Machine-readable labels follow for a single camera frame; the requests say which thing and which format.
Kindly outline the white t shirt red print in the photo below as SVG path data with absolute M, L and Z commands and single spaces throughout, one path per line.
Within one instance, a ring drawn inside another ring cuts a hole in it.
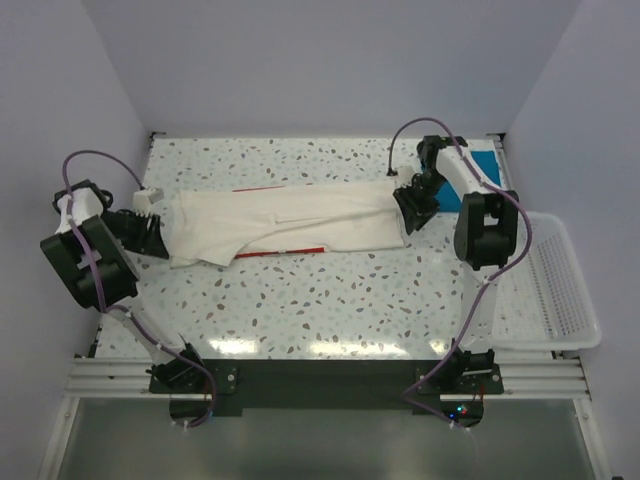
M 391 180 L 180 191 L 172 201 L 170 265 L 227 267 L 242 254 L 320 248 L 357 252 L 404 246 Z

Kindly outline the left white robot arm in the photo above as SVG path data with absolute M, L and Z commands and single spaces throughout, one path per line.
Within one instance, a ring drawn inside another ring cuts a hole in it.
M 147 371 L 171 393 L 196 392 L 212 385 L 195 348 L 170 330 L 143 293 L 132 253 L 169 258 L 161 217 L 149 210 L 161 194 L 142 190 L 134 196 L 141 211 L 113 211 L 113 196 L 84 180 L 55 194 L 60 214 L 55 233 L 40 248 L 74 300 L 118 321 L 147 351 Z

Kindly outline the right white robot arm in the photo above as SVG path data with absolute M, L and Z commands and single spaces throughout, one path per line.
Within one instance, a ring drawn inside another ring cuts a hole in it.
M 517 246 L 518 196 L 502 190 L 478 169 L 460 137 L 426 136 L 417 153 L 422 171 L 397 188 L 393 197 L 407 234 L 422 229 L 439 212 L 437 195 L 443 186 L 450 185 L 459 198 L 453 245 L 464 267 L 463 319 L 449 351 L 407 391 L 414 393 L 429 383 L 442 391 L 466 393 L 480 382 L 481 373 L 493 368 L 491 333 L 498 280 L 513 267 L 509 259 Z

